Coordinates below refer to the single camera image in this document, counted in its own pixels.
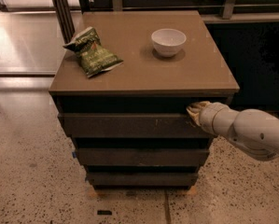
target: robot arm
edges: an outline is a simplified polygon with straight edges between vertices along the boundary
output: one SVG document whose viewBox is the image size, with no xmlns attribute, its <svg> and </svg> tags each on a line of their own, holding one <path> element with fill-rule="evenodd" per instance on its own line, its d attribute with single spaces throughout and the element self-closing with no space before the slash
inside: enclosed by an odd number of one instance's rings
<svg viewBox="0 0 279 224">
<path fill-rule="evenodd" d="M 187 107 L 197 125 L 225 137 L 250 157 L 269 161 L 279 154 L 279 119 L 256 109 L 242 112 L 221 103 L 200 102 Z"/>
</svg>

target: drawer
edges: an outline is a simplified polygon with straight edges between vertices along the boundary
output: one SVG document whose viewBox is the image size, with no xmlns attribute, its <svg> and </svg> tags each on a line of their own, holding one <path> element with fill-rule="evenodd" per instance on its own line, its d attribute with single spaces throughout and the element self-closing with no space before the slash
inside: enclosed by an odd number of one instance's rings
<svg viewBox="0 0 279 224">
<path fill-rule="evenodd" d="M 212 137 L 194 126 L 183 114 L 59 114 L 70 137 L 96 138 L 205 138 Z"/>
<path fill-rule="evenodd" d="M 88 173 L 90 184 L 94 187 L 191 187 L 197 178 L 197 174 L 190 173 Z"/>
<path fill-rule="evenodd" d="M 82 165 L 102 166 L 202 166 L 207 149 L 183 148 L 80 148 L 76 150 Z"/>
</svg>

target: bowl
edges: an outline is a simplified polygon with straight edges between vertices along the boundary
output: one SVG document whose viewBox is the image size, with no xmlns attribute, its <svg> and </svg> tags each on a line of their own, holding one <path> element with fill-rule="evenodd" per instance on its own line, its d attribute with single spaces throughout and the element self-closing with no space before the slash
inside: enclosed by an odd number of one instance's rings
<svg viewBox="0 0 279 224">
<path fill-rule="evenodd" d="M 176 29 L 159 29 L 151 35 L 154 49 L 163 57 L 172 57 L 184 47 L 187 37 Z"/>
</svg>

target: cabinet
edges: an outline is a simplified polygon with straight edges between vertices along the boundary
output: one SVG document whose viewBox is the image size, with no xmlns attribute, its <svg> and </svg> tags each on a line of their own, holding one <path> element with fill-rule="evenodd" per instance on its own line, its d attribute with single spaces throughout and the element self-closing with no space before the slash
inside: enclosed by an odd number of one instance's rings
<svg viewBox="0 0 279 224">
<path fill-rule="evenodd" d="M 92 12 L 83 14 L 78 30 L 88 26 L 123 64 L 86 78 L 67 51 L 49 92 L 90 183 L 96 188 L 194 185 L 213 137 L 191 122 L 186 106 L 229 103 L 239 90 L 200 15 Z M 187 35 L 185 47 L 172 58 L 152 48 L 150 36 L 160 28 Z"/>
</svg>

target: green chip bag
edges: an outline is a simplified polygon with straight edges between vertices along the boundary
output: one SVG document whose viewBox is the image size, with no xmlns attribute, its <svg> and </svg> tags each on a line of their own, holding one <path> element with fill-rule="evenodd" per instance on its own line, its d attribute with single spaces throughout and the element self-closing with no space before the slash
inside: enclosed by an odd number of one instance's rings
<svg viewBox="0 0 279 224">
<path fill-rule="evenodd" d="M 63 47 L 75 52 L 87 77 L 112 70 L 122 63 L 117 55 L 101 46 L 100 38 L 93 27 L 77 34 L 70 43 Z"/>
</svg>

